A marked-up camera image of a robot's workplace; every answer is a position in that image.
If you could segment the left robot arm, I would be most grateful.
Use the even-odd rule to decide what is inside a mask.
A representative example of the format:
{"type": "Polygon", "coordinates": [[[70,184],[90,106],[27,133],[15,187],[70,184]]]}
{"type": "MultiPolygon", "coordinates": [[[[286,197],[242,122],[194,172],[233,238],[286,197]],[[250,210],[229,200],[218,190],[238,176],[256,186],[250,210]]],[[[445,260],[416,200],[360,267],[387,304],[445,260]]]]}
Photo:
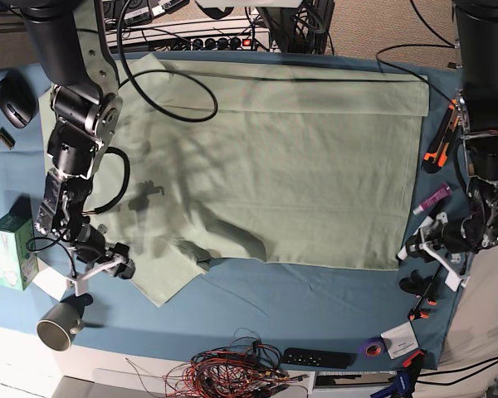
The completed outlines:
{"type": "Polygon", "coordinates": [[[455,1],[456,42],[462,88],[453,106],[469,178],[459,181],[470,214],[465,219],[424,227],[407,240],[410,255],[431,257],[435,249],[477,253],[498,245],[498,1],[455,1]]]}

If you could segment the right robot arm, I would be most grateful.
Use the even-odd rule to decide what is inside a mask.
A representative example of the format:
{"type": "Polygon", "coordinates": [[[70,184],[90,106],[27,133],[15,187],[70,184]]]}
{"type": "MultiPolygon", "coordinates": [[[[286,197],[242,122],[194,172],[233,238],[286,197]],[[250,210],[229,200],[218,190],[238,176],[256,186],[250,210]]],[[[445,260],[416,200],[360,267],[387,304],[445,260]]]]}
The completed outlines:
{"type": "MultiPolygon", "coordinates": [[[[118,204],[120,198],[125,194],[130,179],[130,165],[127,155],[110,146],[110,141],[115,133],[116,124],[122,109],[123,99],[119,90],[126,83],[130,83],[137,93],[151,108],[164,114],[167,118],[177,120],[181,123],[200,124],[207,123],[217,117],[220,109],[215,94],[202,83],[194,79],[194,76],[230,79],[235,81],[247,81],[254,84],[311,84],[323,85],[325,90],[329,84],[339,85],[340,91],[335,94],[349,94],[345,88],[355,89],[378,89],[373,91],[374,97],[369,97],[369,104],[377,99],[376,95],[389,95],[389,100],[396,100],[396,95],[405,94],[404,86],[397,85],[419,85],[418,76],[415,80],[405,75],[382,75],[374,72],[358,70],[336,70],[339,72],[337,79],[317,79],[304,76],[289,76],[281,78],[275,76],[256,75],[222,75],[212,72],[201,72],[193,70],[167,70],[152,69],[140,70],[133,74],[130,71],[125,54],[120,54],[121,65],[127,76],[126,81],[120,81],[116,64],[109,55],[109,47],[105,39],[103,26],[102,1],[4,1],[8,7],[18,7],[31,35],[41,66],[54,85],[51,91],[51,110],[56,115],[56,125],[51,132],[48,141],[48,156],[52,161],[52,168],[46,175],[45,196],[39,207],[34,226],[37,231],[47,238],[48,234],[56,237],[56,240],[45,249],[60,244],[65,236],[70,239],[71,248],[79,250],[78,260],[93,266],[87,272],[93,274],[94,269],[101,271],[102,265],[107,265],[107,272],[124,279],[125,275],[131,275],[134,269],[129,254],[124,249],[129,247],[119,244],[116,248],[102,249],[102,234],[89,222],[88,214],[101,214],[109,211],[118,204]],[[209,115],[192,119],[179,114],[169,112],[149,98],[139,83],[137,77],[154,73],[168,73],[180,75],[193,81],[195,84],[207,91],[212,100],[212,112],[209,115]],[[91,194],[93,177],[98,171],[101,159],[109,153],[120,153],[124,160],[124,182],[120,193],[106,205],[94,209],[91,213],[84,211],[86,198],[91,194]]],[[[357,255],[352,259],[356,262],[345,263],[346,255],[353,254],[352,243],[337,253],[341,263],[332,265],[330,260],[310,260],[302,257],[299,248],[292,246],[297,251],[278,252],[275,257],[266,257],[264,241],[249,234],[246,230],[237,230],[234,225],[221,224],[217,218],[200,219],[201,221],[214,221],[211,226],[217,227],[210,233],[222,236],[222,239],[237,238],[237,244],[242,248],[242,243],[250,245],[243,246],[247,257],[243,259],[259,260],[263,263],[291,262],[299,265],[311,265],[337,269],[366,269],[373,271],[393,271],[398,268],[399,260],[394,259],[391,254],[397,248],[399,241],[387,240],[391,244],[386,250],[389,255],[378,252],[372,244],[367,249],[357,250],[357,255]]],[[[201,247],[193,245],[193,242],[183,239],[171,238],[168,240],[168,254],[162,255],[161,260],[141,260],[140,273],[153,275],[154,268],[162,270],[165,274],[171,272],[175,276],[189,275],[194,278],[199,274],[207,272],[207,267],[212,259],[210,254],[201,247]]]]}

